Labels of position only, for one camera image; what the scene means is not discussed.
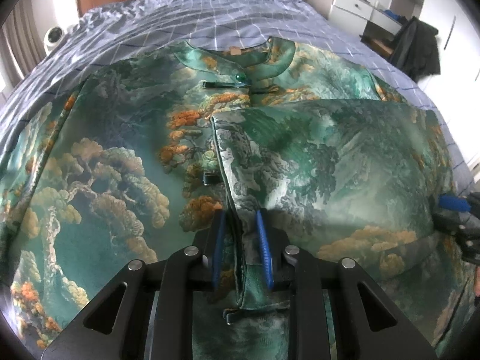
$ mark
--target white dresser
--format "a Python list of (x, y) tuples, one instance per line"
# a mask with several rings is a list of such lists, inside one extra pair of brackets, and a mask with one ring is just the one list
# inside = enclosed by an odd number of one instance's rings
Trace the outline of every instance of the white dresser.
[(363, 0), (306, 0), (334, 26), (361, 36), (368, 21), (395, 35), (402, 27), (391, 17)]

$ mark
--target metal bolt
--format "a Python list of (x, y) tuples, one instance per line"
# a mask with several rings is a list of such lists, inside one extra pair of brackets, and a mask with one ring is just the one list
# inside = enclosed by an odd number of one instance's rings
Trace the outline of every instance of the metal bolt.
[(294, 254), (299, 254), (300, 253), (300, 248), (295, 245), (288, 245), (285, 248), (285, 253), (289, 255), (294, 255)]
[(355, 260), (349, 258), (343, 259), (342, 266), (347, 269), (353, 268), (355, 266)]
[(187, 256), (195, 256), (198, 253), (198, 248), (196, 246), (187, 246), (184, 252)]
[(128, 269), (131, 271), (138, 271), (142, 266), (143, 262), (139, 259), (133, 259), (128, 263)]

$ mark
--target clothing label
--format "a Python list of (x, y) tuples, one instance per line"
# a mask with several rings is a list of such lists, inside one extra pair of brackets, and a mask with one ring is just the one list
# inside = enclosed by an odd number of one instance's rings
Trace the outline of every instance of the clothing label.
[(231, 46), (230, 55), (231, 56), (240, 56), (242, 54), (242, 49), (240, 47)]

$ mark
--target bed sheet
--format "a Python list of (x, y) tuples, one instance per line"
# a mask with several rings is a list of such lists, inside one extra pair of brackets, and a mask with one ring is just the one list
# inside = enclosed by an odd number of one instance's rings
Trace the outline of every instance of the bed sheet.
[(130, 0), (88, 11), (62, 45), (21, 82), (0, 114), (0, 166), (30, 118), (98, 68), (180, 39), (211, 50), (252, 47), (270, 36), (308, 43), (366, 66), (409, 102), (433, 109), (452, 157), (459, 194), (473, 190), (472, 175), (434, 103), (404, 73), (332, 27), (302, 0)]

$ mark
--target blue object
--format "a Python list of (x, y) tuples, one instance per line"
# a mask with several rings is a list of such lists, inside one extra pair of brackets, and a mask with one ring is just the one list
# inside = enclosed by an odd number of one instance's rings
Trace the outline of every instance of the blue object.
[(390, 9), (386, 9), (384, 12), (385, 12), (385, 14), (390, 16), (395, 21), (398, 21), (398, 19), (400, 19), (400, 15), (397, 15), (396, 13), (393, 13)]
[(258, 237), (260, 239), (260, 252), (262, 254), (263, 270), (265, 271), (265, 278), (267, 287), (269, 290), (273, 288), (273, 267), (272, 267), (272, 255), (268, 247), (267, 232), (265, 230), (265, 224), (260, 210), (257, 211), (257, 229)]
[(453, 195), (440, 195), (438, 206), (450, 211), (470, 212), (471, 206), (466, 199), (458, 198)]
[(222, 212), (222, 218), (220, 219), (220, 228), (217, 232), (217, 240), (215, 241), (215, 250), (213, 252), (212, 281), (213, 281), (214, 288), (217, 288), (218, 286), (218, 282), (220, 281), (220, 273), (222, 271), (224, 237), (225, 237), (225, 211)]

